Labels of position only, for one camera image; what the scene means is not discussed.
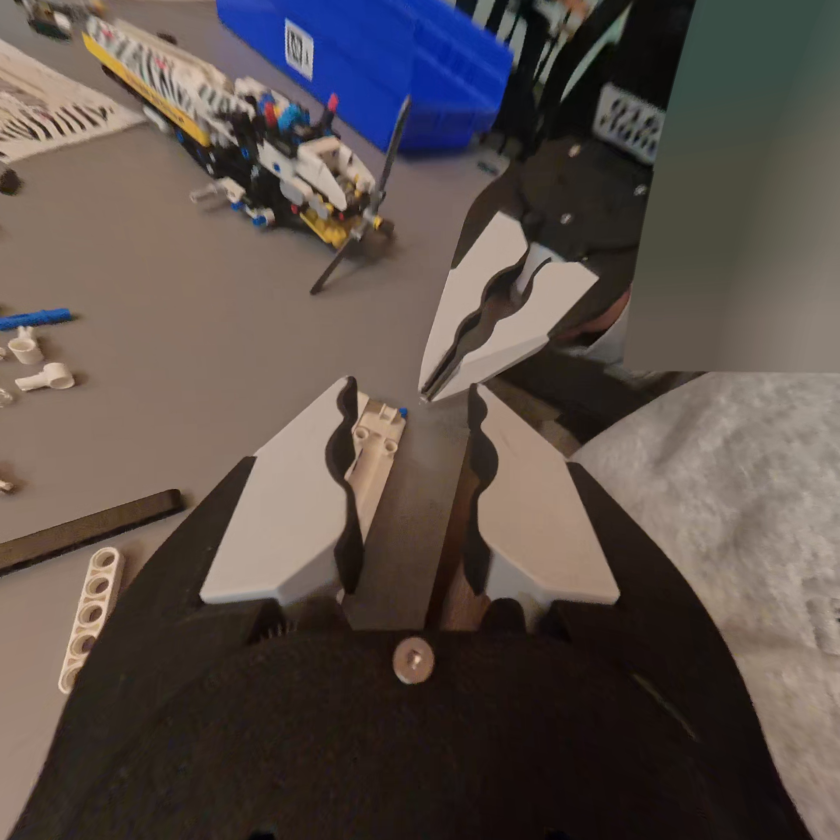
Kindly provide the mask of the white lego assembly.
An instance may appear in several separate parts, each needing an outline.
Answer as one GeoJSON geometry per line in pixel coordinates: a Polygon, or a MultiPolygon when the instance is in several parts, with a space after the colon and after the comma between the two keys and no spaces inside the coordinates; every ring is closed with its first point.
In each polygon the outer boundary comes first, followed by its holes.
{"type": "Polygon", "coordinates": [[[358,392],[353,426],[354,461],[345,479],[353,490],[363,542],[371,529],[406,425],[407,410],[358,392]]]}

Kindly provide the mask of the black lego beam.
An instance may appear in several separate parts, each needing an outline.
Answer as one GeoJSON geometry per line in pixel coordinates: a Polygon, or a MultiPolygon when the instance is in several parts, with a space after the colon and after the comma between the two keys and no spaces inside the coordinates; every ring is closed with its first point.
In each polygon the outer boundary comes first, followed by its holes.
{"type": "Polygon", "coordinates": [[[168,518],[184,508],[182,493],[168,489],[2,542],[1,576],[168,518]]]}

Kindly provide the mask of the blue tagged storage bin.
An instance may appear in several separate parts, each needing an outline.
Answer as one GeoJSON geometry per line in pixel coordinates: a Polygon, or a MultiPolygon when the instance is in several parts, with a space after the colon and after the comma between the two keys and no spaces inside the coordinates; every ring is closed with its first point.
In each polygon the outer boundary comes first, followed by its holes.
{"type": "Polygon", "coordinates": [[[219,21],[385,151],[411,99],[403,153],[457,152],[495,122],[510,48],[439,1],[218,1],[219,21]]]}

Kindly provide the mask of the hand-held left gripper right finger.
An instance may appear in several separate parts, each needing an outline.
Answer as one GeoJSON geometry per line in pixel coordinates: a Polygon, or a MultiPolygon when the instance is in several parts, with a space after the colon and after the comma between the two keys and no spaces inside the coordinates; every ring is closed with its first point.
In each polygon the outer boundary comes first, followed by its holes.
{"type": "Polygon", "coordinates": [[[566,458],[485,385],[468,394],[464,570],[476,595],[522,606],[613,605],[620,591],[566,458]]]}

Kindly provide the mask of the zebra sticker sheet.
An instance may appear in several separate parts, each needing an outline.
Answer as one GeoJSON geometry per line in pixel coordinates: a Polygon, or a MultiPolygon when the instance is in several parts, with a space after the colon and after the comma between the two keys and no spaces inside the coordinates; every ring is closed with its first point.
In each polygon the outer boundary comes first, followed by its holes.
{"type": "Polygon", "coordinates": [[[1,42],[2,168],[142,123],[143,115],[1,42]]]}

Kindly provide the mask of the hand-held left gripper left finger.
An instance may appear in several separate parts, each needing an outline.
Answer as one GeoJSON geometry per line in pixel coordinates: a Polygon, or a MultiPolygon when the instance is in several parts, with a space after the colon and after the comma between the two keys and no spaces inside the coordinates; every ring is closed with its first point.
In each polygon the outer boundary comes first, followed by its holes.
{"type": "Polygon", "coordinates": [[[354,490],[358,386],[339,378],[255,453],[200,591],[206,604],[355,592],[364,541],[354,490]]]}

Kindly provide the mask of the person's grey clothing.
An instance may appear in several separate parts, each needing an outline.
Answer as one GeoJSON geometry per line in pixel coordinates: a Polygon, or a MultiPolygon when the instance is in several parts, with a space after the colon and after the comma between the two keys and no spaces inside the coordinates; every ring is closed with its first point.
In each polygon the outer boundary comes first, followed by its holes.
{"type": "Polygon", "coordinates": [[[708,373],[572,457],[686,578],[814,838],[839,835],[839,375],[708,373]]]}

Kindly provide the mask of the zebra striped lego airplane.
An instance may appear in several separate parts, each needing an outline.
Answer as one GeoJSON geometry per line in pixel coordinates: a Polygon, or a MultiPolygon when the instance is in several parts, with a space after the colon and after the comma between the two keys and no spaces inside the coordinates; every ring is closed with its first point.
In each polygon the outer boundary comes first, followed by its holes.
{"type": "Polygon", "coordinates": [[[393,238],[394,223],[380,211],[410,98],[375,178],[333,126],[340,103],[335,93],[312,120],[299,102],[251,77],[227,77],[167,35],[97,12],[85,13],[80,33],[105,74],[141,101],[145,116],[211,177],[209,186],[191,194],[194,204],[225,200],[257,229],[307,230],[332,249],[312,295],[369,235],[393,238]]]}

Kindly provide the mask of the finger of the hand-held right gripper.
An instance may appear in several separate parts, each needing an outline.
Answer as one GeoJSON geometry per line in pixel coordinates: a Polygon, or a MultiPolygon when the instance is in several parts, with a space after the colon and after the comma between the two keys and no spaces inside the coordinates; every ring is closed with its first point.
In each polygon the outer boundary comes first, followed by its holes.
{"type": "Polygon", "coordinates": [[[449,271],[423,352],[418,382],[422,401],[437,397],[459,342],[480,321],[492,288],[518,278],[529,248],[521,223],[498,212],[449,271]]]}
{"type": "Polygon", "coordinates": [[[456,396],[539,352],[597,280],[582,263],[544,262],[532,275],[528,299],[518,310],[496,320],[483,343],[437,378],[427,389],[427,401],[456,396]]]}

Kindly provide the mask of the pile of small lego pieces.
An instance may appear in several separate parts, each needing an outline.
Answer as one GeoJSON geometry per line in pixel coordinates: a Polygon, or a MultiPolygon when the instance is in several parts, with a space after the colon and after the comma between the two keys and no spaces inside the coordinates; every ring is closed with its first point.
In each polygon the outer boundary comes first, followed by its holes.
{"type": "Polygon", "coordinates": [[[63,363],[48,361],[36,335],[38,328],[71,322],[74,315],[68,308],[40,309],[1,317],[2,360],[11,354],[23,366],[37,371],[14,381],[16,392],[23,395],[40,391],[67,391],[77,385],[76,377],[63,363]]]}

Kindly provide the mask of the white five-hole lego beam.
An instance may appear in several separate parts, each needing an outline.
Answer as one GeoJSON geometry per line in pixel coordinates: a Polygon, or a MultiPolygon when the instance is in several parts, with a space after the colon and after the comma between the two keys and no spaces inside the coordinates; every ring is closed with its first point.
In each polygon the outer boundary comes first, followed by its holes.
{"type": "Polygon", "coordinates": [[[58,678],[65,696],[73,690],[118,600],[123,566],[123,554],[114,547],[101,548],[90,557],[58,678]]]}

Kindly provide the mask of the small multicoloured lego part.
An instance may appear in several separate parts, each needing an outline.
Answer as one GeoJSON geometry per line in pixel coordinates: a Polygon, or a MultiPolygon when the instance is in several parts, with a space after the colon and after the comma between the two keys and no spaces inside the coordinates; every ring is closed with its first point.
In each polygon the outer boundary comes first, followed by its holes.
{"type": "Polygon", "coordinates": [[[68,3],[50,1],[22,1],[27,24],[38,35],[59,41],[69,41],[74,27],[74,7],[68,3]]]}

